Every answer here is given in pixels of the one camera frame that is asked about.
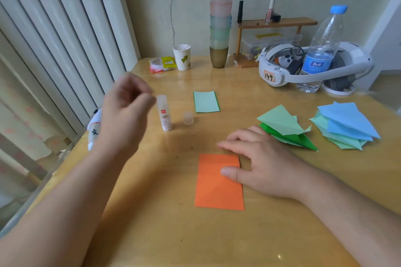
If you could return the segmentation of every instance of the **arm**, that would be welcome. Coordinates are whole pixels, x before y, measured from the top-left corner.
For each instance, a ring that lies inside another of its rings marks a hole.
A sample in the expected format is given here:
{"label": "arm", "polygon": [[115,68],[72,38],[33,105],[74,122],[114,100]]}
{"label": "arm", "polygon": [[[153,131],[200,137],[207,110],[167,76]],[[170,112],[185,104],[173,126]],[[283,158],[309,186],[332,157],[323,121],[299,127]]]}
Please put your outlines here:
{"label": "arm", "polygon": [[0,240],[0,266],[81,266],[115,182],[138,149],[151,89],[128,73],[104,100],[93,150]]}
{"label": "arm", "polygon": [[259,192],[305,204],[362,267],[401,266],[401,216],[312,167],[261,128],[238,130],[219,147],[251,159],[251,171],[226,167],[221,174]]}

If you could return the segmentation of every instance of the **orange paper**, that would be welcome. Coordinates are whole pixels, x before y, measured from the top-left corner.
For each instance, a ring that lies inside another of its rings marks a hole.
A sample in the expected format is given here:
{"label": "orange paper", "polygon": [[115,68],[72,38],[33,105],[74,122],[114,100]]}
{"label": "orange paper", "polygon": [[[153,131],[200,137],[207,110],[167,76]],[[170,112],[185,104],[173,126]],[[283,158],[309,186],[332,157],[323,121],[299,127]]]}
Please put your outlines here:
{"label": "orange paper", "polygon": [[244,210],[242,185],[220,174],[220,169],[225,166],[239,168],[238,155],[199,155],[195,206]]}

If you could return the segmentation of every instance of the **hand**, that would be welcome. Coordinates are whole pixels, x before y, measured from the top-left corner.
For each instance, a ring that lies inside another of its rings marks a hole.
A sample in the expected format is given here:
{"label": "hand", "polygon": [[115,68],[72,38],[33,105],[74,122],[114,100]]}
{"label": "hand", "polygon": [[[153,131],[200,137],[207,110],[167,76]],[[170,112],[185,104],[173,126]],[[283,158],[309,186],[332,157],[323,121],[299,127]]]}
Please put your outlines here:
{"label": "hand", "polygon": [[106,94],[96,150],[111,150],[130,158],[145,134],[147,116],[156,99],[140,77],[126,73]]}
{"label": "hand", "polygon": [[315,170],[258,126],[235,131],[217,146],[251,159],[251,171],[224,167],[222,175],[267,195],[301,200],[306,174]]}

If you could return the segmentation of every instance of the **number label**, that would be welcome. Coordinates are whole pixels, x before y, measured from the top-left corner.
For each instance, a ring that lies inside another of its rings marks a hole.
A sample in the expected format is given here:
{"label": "number label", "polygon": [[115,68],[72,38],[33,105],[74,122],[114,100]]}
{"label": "number label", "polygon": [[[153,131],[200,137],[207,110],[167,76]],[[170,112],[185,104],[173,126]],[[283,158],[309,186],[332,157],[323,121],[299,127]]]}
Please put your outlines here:
{"label": "number label", "polygon": [[264,76],[265,76],[265,79],[267,79],[267,80],[269,80],[271,82],[275,82],[274,73],[265,70],[264,71]]}

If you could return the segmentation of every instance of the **radiator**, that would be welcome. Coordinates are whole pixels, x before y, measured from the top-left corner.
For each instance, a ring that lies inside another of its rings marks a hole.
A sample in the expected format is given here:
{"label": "radiator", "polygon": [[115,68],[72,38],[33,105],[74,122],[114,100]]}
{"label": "radiator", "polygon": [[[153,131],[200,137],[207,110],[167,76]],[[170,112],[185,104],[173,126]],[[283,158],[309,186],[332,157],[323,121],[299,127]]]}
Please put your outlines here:
{"label": "radiator", "polygon": [[0,56],[70,137],[140,58],[125,0],[0,0]]}

